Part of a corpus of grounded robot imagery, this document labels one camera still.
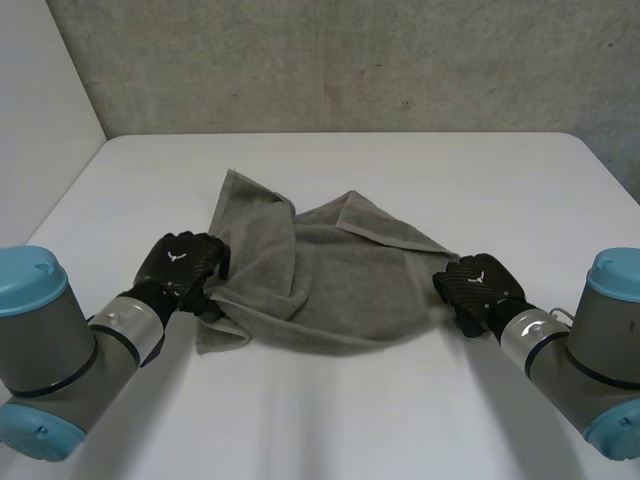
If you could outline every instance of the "gray wall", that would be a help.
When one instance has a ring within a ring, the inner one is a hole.
[[[560,131],[640,198],[638,0],[49,6],[109,137]]]

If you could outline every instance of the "white wall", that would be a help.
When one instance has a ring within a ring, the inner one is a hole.
[[[44,0],[0,0],[0,246],[26,242],[105,137]]]

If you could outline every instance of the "concrete wall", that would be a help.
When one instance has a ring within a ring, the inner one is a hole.
[[[109,137],[560,131],[640,198],[638,0],[49,5]]]
[[[104,144],[44,0],[0,2],[0,247],[26,242]]]

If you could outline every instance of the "logo on robotic hand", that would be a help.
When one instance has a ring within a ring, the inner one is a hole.
[[[480,274],[478,278],[467,278],[469,283],[484,283],[484,272]]]
[[[182,255],[173,255],[171,252],[167,252],[167,255],[169,255],[169,259],[171,260],[171,263],[187,256],[186,253],[183,253]]]

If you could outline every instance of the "table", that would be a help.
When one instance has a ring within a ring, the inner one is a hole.
[[[575,310],[595,254],[640,244],[640,208],[557,133],[131,136],[108,142],[31,239],[84,312],[127,289],[155,240],[204,231],[227,168],[298,211],[356,189],[463,254],[496,255],[531,302]],[[351,358],[253,342],[197,356],[176,315],[62,464],[0,449],[0,479],[637,478],[609,462],[502,356],[453,327]],[[8,394],[2,392],[4,400]]]

